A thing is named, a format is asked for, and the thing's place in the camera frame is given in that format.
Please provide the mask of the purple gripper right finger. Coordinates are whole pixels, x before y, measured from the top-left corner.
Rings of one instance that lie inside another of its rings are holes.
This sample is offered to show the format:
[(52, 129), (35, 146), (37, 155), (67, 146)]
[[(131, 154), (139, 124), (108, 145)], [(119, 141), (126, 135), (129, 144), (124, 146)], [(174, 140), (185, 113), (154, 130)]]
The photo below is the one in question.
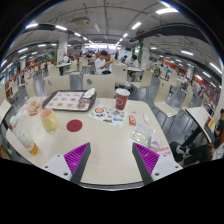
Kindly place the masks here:
[(159, 155), (137, 143), (133, 144), (132, 153), (135, 157), (144, 185), (150, 184), (182, 169), (170, 155)]

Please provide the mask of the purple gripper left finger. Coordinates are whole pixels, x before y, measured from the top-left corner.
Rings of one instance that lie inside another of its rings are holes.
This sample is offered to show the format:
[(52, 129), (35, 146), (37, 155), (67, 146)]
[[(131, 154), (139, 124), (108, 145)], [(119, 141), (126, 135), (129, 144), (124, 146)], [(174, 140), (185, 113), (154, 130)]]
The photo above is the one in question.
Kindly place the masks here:
[(90, 143), (85, 143), (65, 155), (56, 154), (42, 169), (79, 185), (90, 153)]

